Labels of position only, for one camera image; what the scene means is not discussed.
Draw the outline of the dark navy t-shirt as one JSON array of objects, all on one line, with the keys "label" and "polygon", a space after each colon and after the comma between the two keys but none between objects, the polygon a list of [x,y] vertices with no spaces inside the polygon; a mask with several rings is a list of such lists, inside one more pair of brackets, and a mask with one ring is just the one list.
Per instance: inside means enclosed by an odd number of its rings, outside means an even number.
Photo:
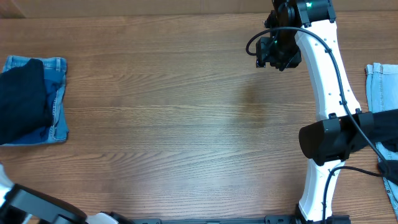
[{"label": "dark navy t-shirt", "polygon": [[1,144],[13,142],[36,129],[50,126],[42,61],[30,59],[1,74]]}]

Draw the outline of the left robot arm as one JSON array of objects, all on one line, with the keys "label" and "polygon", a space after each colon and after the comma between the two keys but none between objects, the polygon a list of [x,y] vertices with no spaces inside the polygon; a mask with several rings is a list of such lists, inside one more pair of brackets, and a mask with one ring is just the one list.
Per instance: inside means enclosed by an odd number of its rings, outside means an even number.
[{"label": "left robot arm", "polygon": [[32,217],[39,223],[118,224],[131,223],[114,212],[87,215],[79,208],[55,197],[15,184],[1,166],[1,223],[28,223]]}]

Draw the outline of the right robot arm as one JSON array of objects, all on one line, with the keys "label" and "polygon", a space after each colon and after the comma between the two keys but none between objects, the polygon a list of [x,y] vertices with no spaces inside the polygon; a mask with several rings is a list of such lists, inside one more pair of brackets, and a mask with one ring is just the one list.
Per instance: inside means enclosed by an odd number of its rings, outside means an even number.
[{"label": "right robot arm", "polygon": [[331,202],[349,155],[367,145],[373,116],[356,99],[341,58],[336,13],[331,1],[274,1],[255,35],[258,67],[278,70],[307,64],[315,97],[316,121],[301,128],[299,143],[308,159],[303,195],[292,223],[349,223]]}]

